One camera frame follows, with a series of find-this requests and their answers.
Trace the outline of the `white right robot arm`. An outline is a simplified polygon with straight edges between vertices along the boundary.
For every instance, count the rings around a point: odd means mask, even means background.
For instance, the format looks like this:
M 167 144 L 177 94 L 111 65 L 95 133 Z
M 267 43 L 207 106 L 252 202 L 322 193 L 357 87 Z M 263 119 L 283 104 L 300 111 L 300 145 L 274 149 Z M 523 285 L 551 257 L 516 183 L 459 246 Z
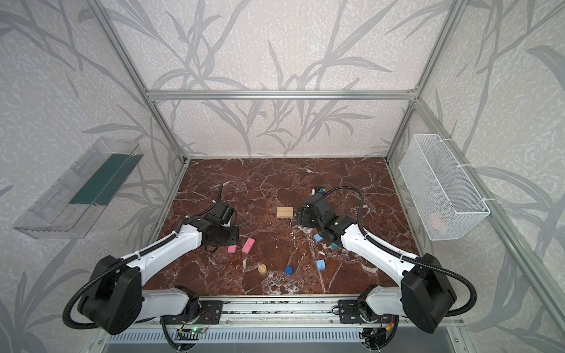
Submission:
M 373 285 L 358 297 L 366 322 L 393 315 L 409 319 L 432 333 L 446 317 L 460 316 L 475 307 L 478 292 L 465 277 L 445 269 L 432 254 L 403 251 L 373 235 L 361 215 L 338 215 L 324 194 L 315 193 L 297 210 L 297 225 L 315 229 L 323 240 L 363 257 L 395 283 L 394 288 Z

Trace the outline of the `natural wood long block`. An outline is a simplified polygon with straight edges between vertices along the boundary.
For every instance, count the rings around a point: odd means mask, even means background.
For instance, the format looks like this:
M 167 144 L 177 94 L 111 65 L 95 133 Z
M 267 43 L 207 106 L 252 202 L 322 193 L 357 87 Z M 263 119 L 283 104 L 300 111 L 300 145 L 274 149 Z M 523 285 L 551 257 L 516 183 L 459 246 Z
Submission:
M 293 207 L 278 207 L 276 217 L 279 219 L 292 219 L 294 217 Z

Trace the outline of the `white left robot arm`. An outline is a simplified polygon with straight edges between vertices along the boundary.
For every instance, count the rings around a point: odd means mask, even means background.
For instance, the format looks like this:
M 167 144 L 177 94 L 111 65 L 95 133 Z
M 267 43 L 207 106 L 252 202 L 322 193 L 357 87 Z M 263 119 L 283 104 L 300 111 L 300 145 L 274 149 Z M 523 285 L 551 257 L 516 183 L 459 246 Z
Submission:
M 104 257 L 64 307 L 64 325 L 76 330 L 101 328 L 118 335 L 135 323 L 157 317 L 197 319 L 199 294 L 187 288 L 147 290 L 144 286 L 189 252 L 236 244 L 239 230 L 232 223 L 234 214 L 233 207 L 216 202 L 207 213 L 184 218 L 169 235 L 148 247 L 124 257 Z

